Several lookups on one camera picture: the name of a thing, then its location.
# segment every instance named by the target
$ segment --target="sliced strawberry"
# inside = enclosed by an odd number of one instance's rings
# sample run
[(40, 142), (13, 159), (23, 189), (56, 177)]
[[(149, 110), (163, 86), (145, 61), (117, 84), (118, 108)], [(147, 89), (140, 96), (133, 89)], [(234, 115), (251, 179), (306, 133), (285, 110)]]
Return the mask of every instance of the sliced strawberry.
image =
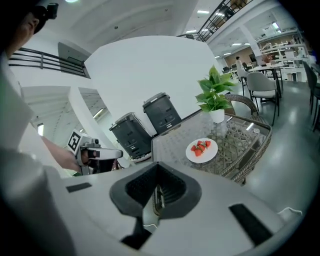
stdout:
[(194, 151), (194, 153), (195, 153), (195, 156), (196, 156), (196, 157), (199, 157), (199, 156), (201, 156), (202, 151), (201, 151), (200, 149), (196, 149), (196, 150)]
[(205, 151), (205, 149), (206, 149), (205, 146), (202, 144), (198, 145), (198, 147), (199, 147), (199, 149), (201, 149), (202, 152)]

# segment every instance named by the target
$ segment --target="wicker table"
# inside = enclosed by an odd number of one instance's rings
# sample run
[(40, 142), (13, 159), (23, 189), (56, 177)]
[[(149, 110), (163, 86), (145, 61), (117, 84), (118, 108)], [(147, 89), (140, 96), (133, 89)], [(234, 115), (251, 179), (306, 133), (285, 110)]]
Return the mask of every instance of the wicker table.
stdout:
[[(199, 138), (210, 138), (218, 145), (218, 153), (206, 163), (193, 163), (186, 157), (187, 146)], [(270, 140), (268, 124), (231, 114), (213, 123), (208, 113), (198, 111), (152, 140), (152, 160), (180, 163), (244, 183)]]

